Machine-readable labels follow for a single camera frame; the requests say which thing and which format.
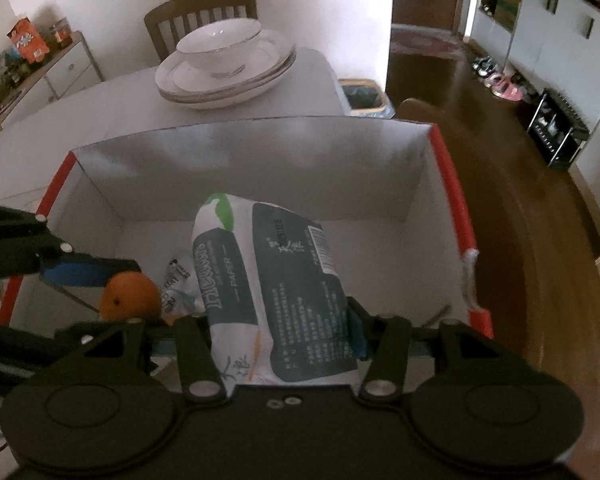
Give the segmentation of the white wall cabinets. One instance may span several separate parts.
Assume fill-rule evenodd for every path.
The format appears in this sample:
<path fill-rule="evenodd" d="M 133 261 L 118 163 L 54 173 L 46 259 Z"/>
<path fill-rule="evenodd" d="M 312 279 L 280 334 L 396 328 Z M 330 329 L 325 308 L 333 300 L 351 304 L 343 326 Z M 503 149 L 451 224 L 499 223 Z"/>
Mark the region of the white wall cabinets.
<path fill-rule="evenodd" d="M 512 28 L 477 10 L 470 39 L 534 88 L 560 92 L 580 114 L 592 136 L 576 171 L 600 231 L 600 11 L 585 0 L 521 0 Z"/>

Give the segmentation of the orange fruit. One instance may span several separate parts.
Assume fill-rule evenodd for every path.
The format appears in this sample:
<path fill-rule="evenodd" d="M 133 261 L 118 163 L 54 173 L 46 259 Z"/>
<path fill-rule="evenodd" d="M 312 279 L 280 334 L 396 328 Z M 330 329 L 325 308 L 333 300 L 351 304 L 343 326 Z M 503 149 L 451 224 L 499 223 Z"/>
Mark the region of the orange fruit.
<path fill-rule="evenodd" d="M 102 292 L 99 314 L 105 322 L 129 318 L 156 318 L 161 314 L 160 290 L 142 272 L 125 271 L 114 275 Z"/>

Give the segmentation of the waste bin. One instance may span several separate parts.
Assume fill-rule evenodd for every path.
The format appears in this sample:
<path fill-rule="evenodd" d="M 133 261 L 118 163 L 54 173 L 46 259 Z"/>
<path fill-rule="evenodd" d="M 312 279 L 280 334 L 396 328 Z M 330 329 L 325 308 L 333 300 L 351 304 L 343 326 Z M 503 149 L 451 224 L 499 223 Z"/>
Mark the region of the waste bin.
<path fill-rule="evenodd" d="M 389 97 L 373 79 L 340 79 L 339 83 L 352 116 L 391 119 L 396 114 Z"/>

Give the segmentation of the brown wooden chair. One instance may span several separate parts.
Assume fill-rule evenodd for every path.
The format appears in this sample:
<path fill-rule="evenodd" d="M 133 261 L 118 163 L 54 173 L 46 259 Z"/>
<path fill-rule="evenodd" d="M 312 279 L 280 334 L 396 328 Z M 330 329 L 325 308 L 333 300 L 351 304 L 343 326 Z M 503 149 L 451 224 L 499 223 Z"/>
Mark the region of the brown wooden chair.
<path fill-rule="evenodd" d="M 169 0 L 149 11 L 144 23 L 160 61 L 189 32 L 229 18 L 257 18 L 257 0 Z"/>

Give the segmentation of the silver foil wrapper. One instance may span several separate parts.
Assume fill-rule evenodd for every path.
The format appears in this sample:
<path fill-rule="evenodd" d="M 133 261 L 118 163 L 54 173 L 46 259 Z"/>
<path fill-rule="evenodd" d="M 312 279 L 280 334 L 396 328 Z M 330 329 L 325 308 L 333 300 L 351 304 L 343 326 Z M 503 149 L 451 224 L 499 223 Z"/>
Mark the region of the silver foil wrapper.
<path fill-rule="evenodd" d="M 161 301 L 162 312 L 174 318 L 204 315 L 204 302 L 191 255 L 181 254 L 169 261 L 161 286 Z"/>

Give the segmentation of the black shoe rack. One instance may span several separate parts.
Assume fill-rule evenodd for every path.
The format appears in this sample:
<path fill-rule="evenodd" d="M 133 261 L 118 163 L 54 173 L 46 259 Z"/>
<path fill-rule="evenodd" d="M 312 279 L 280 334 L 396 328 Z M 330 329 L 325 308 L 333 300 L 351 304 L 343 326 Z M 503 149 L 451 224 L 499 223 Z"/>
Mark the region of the black shoe rack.
<path fill-rule="evenodd" d="M 527 128 L 547 167 L 568 170 L 591 136 L 577 110 L 557 91 L 545 89 Z"/>

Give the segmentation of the white side cabinet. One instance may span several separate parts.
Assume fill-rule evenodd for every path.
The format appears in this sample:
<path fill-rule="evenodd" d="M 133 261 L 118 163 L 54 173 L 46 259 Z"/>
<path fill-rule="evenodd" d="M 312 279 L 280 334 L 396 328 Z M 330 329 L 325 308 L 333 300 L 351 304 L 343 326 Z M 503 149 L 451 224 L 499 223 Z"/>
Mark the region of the white side cabinet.
<path fill-rule="evenodd" d="M 68 98 L 104 81 L 87 42 L 78 30 L 71 44 L 50 55 L 50 60 L 9 90 L 0 101 L 0 132 L 37 113 L 48 104 Z"/>

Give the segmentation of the stacked white plates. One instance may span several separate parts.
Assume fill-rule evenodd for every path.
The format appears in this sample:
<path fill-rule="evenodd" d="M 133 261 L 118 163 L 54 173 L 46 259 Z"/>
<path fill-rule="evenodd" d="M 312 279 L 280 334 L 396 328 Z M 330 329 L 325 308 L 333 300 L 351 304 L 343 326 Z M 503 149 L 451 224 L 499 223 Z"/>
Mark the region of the stacked white plates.
<path fill-rule="evenodd" d="M 245 103 L 273 89 L 297 59 L 296 45 L 280 32 L 265 29 L 236 74 L 225 78 L 191 66 L 181 53 L 170 54 L 155 72 L 155 85 L 163 99 L 194 110 L 216 110 Z"/>

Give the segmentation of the pink slippers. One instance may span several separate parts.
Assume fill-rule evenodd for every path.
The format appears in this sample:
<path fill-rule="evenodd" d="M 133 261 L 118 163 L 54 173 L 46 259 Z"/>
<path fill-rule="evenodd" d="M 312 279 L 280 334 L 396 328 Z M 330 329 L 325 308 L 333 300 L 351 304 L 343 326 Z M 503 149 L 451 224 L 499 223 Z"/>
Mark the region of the pink slippers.
<path fill-rule="evenodd" d="M 526 89 L 515 84 L 512 78 L 500 75 L 491 84 L 491 93 L 497 98 L 508 102 L 520 102 L 526 97 Z"/>

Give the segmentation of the orange snack bag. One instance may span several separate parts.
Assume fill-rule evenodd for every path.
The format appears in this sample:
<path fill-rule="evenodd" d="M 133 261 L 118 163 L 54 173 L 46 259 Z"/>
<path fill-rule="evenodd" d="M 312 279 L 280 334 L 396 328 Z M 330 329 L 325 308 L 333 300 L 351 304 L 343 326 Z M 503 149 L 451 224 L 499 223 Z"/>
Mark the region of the orange snack bag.
<path fill-rule="evenodd" d="M 19 55 L 29 64 L 42 63 L 50 53 L 50 47 L 28 18 L 16 21 L 7 37 Z"/>

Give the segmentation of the red cardboard box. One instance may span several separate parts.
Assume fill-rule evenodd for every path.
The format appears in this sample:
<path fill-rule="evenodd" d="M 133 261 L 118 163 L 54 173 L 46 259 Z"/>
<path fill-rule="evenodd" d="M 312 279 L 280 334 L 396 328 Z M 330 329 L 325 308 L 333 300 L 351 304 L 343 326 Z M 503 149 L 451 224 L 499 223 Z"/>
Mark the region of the red cardboard box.
<path fill-rule="evenodd" d="M 349 299 L 417 326 L 490 335 L 477 244 L 434 125 L 345 117 L 215 122 L 71 151 L 42 190 L 6 200 L 77 252 L 186 280 L 170 315 L 202 314 L 224 382 L 355 384 Z"/>

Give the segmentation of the white bowl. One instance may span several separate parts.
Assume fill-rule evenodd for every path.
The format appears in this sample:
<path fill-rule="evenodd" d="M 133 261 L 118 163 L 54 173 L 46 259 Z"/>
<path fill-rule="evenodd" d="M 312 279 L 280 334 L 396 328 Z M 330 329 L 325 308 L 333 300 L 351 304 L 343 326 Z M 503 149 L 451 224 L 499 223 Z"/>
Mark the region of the white bowl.
<path fill-rule="evenodd" d="M 229 18 L 189 32 L 176 44 L 176 50 L 193 68 L 228 77 L 246 65 L 261 32 L 262 25 L 255 18 Z"/>

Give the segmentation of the tissue paper pack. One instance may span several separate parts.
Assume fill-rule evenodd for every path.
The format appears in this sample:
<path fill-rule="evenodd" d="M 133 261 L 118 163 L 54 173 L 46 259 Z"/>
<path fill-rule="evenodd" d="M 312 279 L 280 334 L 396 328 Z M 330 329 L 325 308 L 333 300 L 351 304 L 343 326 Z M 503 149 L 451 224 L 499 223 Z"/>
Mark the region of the tissue paper pack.
<path fill-rule="evenodd" d="M 224 193 L 198 210 L 193 260 L 224 386 L 353 385 L 347 300 L 322 227 Z"/>

